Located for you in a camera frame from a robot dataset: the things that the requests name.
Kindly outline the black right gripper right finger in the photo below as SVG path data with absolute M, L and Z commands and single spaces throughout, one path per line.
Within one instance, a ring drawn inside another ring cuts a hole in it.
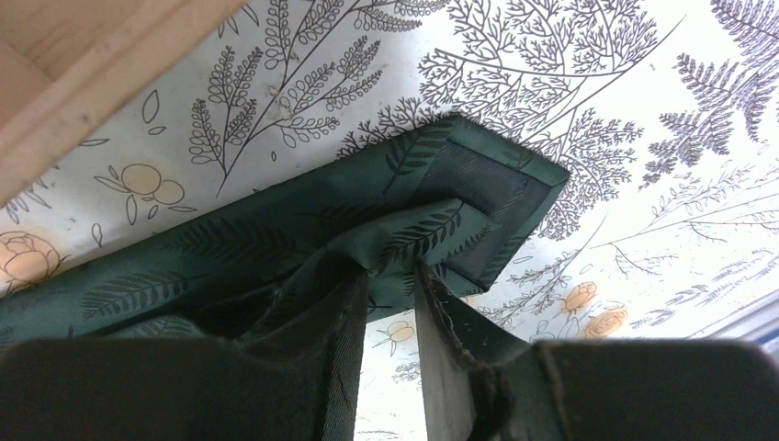
M 727 339 L 528 343 L 414 270 L 431 440 L 775 440 L 778 366 Z

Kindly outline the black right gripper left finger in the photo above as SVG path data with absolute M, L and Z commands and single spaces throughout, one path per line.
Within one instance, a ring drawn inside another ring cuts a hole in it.
M 319 300 L 257 342 L 39 339 L 1 360 L 4 440 L 350 440 L 367 271 L 319 267 Z

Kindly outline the dark green leaf tie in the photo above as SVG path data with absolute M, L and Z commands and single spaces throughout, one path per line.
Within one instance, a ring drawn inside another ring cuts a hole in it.
M 368 276 L 370 321 L 412 307 L 429 265 L 458 296 L 490 289 L 569 181 L 459 116 L 368 146 L 44 279 L 1 302 L 1 345 L 85 335 L 251 341 Z

